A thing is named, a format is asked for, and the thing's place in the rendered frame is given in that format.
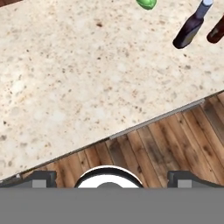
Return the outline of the white and black round object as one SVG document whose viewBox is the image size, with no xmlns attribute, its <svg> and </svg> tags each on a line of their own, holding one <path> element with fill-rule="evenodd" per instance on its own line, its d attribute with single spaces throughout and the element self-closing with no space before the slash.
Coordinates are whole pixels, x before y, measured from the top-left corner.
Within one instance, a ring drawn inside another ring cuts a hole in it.
<svg viewBox="0 0 224 224">
<path fill-rule="evenodd" d="M 84 172 L 75 188 L 99 188 L 117 186 L 118 188 L 143 188 L 141 180 L 131 171 L 116 165 L 100 165 Z"/>
</svg>

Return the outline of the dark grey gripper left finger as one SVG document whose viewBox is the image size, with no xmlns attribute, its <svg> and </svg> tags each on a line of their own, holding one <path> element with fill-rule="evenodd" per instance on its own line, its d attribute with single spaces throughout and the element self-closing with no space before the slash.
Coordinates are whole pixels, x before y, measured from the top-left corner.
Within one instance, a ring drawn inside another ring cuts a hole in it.
<svg viewBox="0 0 224 224">
<path fill-rule="evenodd" d="M 26 178 L 14 178 L 13 180 L 4 181 L 0 188 L 56 188 L 56 171 L 34 171 Z"/>
</svg>

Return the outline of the dark purple condiment bottle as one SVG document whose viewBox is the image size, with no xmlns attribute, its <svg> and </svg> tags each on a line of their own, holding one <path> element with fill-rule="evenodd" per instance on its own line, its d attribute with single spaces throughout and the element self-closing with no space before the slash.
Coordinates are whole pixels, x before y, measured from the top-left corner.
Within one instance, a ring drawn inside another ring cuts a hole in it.
<svg viewBox="0 0 224 224">
<path fill-rule="evenodd" d="M 213 5 L 214 0 L 201 0 L 197 10 L 185 21 L 175 39 L 172 41 L 177 49 L 190 45 L 204 23 L 204 17 Z"/>
</svg>

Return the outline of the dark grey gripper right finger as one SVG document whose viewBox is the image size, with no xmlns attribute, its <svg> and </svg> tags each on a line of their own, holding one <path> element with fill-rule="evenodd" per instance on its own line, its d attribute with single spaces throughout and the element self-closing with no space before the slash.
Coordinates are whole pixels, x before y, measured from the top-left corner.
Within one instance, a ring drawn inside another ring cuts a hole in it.
<svg viewBox="0 0 224 224">
<path fill-rule="evenodd" d="M 224 185 L 201 179 L 190 171 L 168 171 L 167 180 L 168 188 L 224 188 Z"/>
</svg>

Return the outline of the green round object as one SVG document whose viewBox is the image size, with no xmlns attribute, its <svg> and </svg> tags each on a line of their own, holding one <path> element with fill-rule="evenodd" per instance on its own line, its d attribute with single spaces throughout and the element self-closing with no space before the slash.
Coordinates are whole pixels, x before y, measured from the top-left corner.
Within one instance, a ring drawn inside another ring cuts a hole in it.
<svg viewBox="0 0 224 224">
<path fill-rule="evenodd" d="M 157 0 L 136 0 L 136 2 L 145 10 L 152 10 L 156 3 Z"/>
</svg>

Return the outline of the dark red condiment bottle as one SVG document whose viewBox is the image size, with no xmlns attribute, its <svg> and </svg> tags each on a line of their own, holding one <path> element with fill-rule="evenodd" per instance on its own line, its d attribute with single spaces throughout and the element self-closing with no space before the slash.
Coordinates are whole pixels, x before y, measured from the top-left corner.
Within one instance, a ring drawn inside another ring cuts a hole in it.
<svg viewBox="0 0 224 224">
<path fill-rule="evenodd" d="M 206 39 L 212 44 L 218 43 L 224 36 L 224 15 L 214 28 L 207 34 Z"/>
</svg>

